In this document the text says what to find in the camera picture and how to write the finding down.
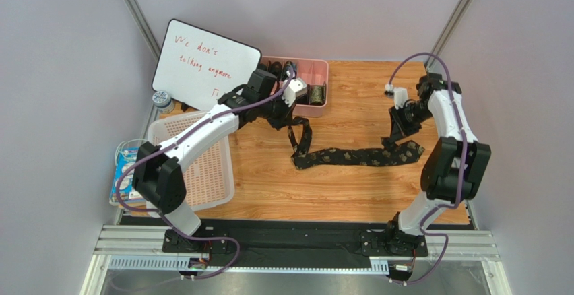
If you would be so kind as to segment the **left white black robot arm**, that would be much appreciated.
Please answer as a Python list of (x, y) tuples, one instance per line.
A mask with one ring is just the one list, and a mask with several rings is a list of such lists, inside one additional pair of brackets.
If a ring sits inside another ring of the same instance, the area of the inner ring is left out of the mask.
[(307, 94), (307, 85), (290, 74), (279, 81), (257, 69), (245, 84), (221, 96), (199, 121), (159, 145), (146, 142), (130, 168), (132, 186), (174, 231), (193, 237), (201, 220), (187, 203), (184, 173), (204, 152), (255, 119), (263, 118), (274, 129), (288, 126), (296, 101)]

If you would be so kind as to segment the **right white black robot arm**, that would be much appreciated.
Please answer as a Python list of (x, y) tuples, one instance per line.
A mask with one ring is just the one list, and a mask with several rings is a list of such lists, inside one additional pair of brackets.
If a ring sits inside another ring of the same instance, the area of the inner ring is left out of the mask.
[(393, 98), (389, 109), (391, 133), (381, 142), (385, 148), (406, 156), (406, 146), (397, 141), (421, 130), (428, 119), (435, 122), (438, 140), (420, 177), (421, 192), (389, 221), (384, 245), (393, 255), (409, 255), (421, 245), (424, 231), (445, 210), (473, 199), (488, 166), (492, 151), (478, 142), (462, 108), (462, 90), (457, 82), (429, 73), (416, 84), (418, 99), (409, 100), (407, 89), (386, 84)]

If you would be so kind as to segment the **black floral patterned tie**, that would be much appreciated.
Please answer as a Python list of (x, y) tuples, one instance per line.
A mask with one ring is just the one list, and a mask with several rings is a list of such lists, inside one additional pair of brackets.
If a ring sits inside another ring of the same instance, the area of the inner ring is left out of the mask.
[(310, 150), (313, 130), (309, 120), (295, 117), (288, 126), (288, 138), (293, 149), (292, 163), (298, 170), (316, 166), (368, 166), (386, 167), (417, 163), (425, 148), (415, 141), (382, 148), (342, 149), (330, 147), (312, 152)]

